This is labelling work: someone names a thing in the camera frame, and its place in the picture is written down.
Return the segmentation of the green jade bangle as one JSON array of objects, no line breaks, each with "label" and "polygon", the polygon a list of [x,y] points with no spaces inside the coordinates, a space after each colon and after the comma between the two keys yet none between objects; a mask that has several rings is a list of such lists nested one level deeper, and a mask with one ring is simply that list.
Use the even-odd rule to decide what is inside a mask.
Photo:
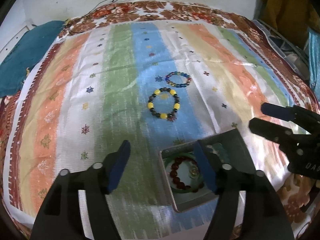
[{"label": "green jade bangle", "polygon": [[175,153],[164,159],[164,166],[174,193],[197,193],[204,188],[204,179],[193,153]]}]

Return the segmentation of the metal tin box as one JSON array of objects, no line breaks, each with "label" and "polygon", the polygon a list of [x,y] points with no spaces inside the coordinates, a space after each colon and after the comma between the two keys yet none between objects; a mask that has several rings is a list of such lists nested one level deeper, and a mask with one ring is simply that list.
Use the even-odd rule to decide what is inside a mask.
[{"label": "metal tin box", "polygon": [[[240,172],[255,172],[251,155],[238,129],[211,135],[202,141],[210,153],[219,156],[222,163],[227,163]],[[159,152],[164,192],[174,210],[179,213],[217,198],[204,183],[194,156],[195,143],[194,140]]]}]

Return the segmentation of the blue dotted fabric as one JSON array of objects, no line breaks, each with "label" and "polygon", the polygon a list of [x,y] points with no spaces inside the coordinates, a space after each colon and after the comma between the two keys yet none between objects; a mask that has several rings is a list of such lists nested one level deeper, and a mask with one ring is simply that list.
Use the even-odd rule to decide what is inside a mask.
[{"label": "blue dotted fabric", "polygon": [[310,88],[319,100],[320,96],[320,35],[313,29],[308,29]]}]

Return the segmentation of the mustard yellow garment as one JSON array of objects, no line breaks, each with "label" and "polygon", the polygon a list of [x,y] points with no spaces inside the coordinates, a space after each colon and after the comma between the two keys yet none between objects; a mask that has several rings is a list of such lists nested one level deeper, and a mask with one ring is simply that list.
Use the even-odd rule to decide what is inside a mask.
[{"label": "mustard yellow garment", "polygon": [[319,32],[319,14],[309,0],[260,0],[258,18],[301,49],[309,29]]}]

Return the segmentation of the teal pillow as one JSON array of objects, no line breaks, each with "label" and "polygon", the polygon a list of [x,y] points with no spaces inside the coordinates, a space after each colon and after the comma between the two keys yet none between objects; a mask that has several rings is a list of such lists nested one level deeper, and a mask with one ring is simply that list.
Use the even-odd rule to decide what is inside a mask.
[{"label": "teal pillow", "polygon": [[60,31],[63,21],[50,21],[26,32],[1,62],[1,97],[21,90],[31,71],[46,54]]}]

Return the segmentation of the white headboard panel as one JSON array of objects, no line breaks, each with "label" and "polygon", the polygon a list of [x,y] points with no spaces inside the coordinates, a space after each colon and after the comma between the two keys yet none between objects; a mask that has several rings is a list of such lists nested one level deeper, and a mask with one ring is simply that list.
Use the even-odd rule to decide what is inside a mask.
[{"label": "white headboard panel", "polygon": [[35,27],[36,25],[32,22],[32,20],[25,20],[19,25],[17,30],[13,31],[13,34],[9,35],[9,37],[6,39],[6,42],[1,43],[1,62],[8,56],[22,36]]}]

